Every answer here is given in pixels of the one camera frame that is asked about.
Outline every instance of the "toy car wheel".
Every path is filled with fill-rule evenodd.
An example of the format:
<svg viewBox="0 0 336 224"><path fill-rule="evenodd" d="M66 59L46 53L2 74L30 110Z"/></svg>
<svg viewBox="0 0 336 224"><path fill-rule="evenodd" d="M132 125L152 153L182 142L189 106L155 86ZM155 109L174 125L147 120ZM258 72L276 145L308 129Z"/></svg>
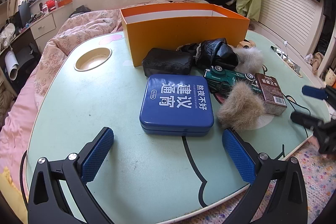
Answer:
<svg viewBox="0 0 336 224"><path fill-rule="evenodd" d="M255 77L251 73L245 74L246 78L250 81L254 81Z"/></svg>
<svg viewBox="0 0 336 224"><path fill-rule="evenodd" d="M222 71L223 68L222 68L221 66L215 66L215 70L217 70L217 71Z"/></svg>

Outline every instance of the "gray fur pom pom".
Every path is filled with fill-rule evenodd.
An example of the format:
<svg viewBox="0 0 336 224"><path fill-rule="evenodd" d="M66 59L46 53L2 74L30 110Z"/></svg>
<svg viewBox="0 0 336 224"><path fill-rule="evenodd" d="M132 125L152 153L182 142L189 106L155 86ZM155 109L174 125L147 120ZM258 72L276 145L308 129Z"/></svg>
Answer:
<svg viewBox="0 0 336 224"><path fill-rule="evenodd" d="M255 74L263 67L263 54L256 47L252 48L233 48L235 54L240 58L238 66L235 71L241 73Z"/></svg>

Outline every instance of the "screw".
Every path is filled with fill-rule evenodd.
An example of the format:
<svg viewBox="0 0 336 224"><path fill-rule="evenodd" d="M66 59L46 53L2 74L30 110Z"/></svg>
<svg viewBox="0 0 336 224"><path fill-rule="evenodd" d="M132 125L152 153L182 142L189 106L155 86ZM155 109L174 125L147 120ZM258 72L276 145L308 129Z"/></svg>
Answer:
<svg viewBox="0 0 336 224"><path fill-rule="evenodd" d="M266 153L260 153L259 157L262 159L262 160L267 160L268 159L268 155Z"/></svg>
<svg viewBox="0 0 336 224"><path fill-rule="evenodd" d="M42 163L44 163L45 162L45 158L39 158L39 160L37 161L39 164L42 164Z"/></svg>
<svg viewBox="0 0 336 224"><path fill-rule="evenodd" d="M68 156L68 159L69 160L75 160L77 158L77 154L76 153L71 153L69 156Z"/></svg>
<svg viewBox="0 0 336 224"><path fill-rule="evenodd" d="M291 157L291 162L294 163L294 164L297 164L298 160L297 160L296 157Z"/></svg>

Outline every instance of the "orange box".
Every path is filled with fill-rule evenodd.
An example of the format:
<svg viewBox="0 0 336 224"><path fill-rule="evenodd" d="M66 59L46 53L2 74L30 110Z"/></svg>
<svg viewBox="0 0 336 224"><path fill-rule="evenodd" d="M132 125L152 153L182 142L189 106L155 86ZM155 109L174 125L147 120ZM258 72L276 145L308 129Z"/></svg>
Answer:
<svg viewBox="0 0 336 224"><path fill-rule="evenodd" d="M67 5L69 3L71 3L72 0L62 0L58 3L58 7L61 7L61 6L64 6L64 5Z"/></svg>
<svg viewBox="0 0 336 224"><path fill-rule="evenodd" d="M225 37L237 46L250 20L225 8L205 3L163 3L121 9L121 20L134 67L150 49L179 46Z"/></svg>

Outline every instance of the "toy car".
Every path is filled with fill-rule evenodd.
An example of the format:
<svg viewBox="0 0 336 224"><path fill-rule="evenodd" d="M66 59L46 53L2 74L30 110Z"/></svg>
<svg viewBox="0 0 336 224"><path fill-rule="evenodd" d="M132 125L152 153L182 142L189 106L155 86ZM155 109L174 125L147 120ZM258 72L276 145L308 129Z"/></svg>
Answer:
<svg viewBox="0 0 336 224"><path fill-rule="evenodd" d="M251 85L256 93L262 93L258 87L255 77L251 73L239 73L232 70L223 69L221 66L211 66L204 72L204 78L208 82L208 86L212 93L227 94L237 81L245 81Z"/></svg>

